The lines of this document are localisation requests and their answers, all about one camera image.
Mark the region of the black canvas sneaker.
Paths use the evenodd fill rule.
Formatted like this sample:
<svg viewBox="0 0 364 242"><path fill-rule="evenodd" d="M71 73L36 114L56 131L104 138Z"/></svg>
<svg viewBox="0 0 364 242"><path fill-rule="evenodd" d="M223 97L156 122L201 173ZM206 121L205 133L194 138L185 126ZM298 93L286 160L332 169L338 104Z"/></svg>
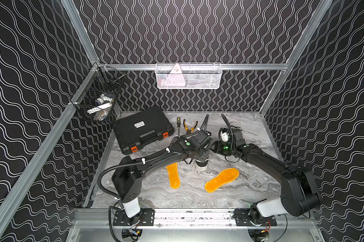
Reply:
<svg viewBox="0 0 364 242"><path fill-rule="evenodd" d="M205 171L208 167L208 160L204 162L200 162L198 160L195 161L195 169L198 171Z"/></svg>

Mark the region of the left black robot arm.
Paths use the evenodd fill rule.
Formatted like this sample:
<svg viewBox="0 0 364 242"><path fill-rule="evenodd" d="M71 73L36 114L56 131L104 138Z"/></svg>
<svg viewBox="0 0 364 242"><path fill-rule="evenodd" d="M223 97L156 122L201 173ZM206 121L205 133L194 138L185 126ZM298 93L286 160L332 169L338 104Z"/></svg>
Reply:
<svg viewBox="0 0 364 242"><path fill-rule="evenodd" d="M105 169L97 178L97 185L104 193L118 199L120 208L125 211L128 218L141 213L138 196L142 190L142 181L148 175L169 165L186 159L205 162L209 156L212 143L211 133L207 131L209 114L205 116L203 124L198 131L183 136L176 136L168 147L151 155L131 159L124 157L120 164ZM111 177L115 192L102 184L102 178L113 171Z"/></svg>

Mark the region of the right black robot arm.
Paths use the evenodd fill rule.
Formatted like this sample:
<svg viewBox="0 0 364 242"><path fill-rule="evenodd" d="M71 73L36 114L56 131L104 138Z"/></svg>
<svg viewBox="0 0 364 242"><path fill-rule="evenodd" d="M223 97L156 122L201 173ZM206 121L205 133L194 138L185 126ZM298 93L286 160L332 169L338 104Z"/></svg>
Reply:
<svg viewBox="0 0 364 242"><path fill-rule="evenodd" d="M266 219L281 214L299 217L306 212L310 213L321 204L317 183L309 169L285 164L265 153L257 145L247 144L241 129L232 126L224 114L221 117L227 127L219 130L219 140L214 142L211 151L252 164L281 185L279 197L261 200L250 206L249 219L252 223L261 224Z"/></svg>

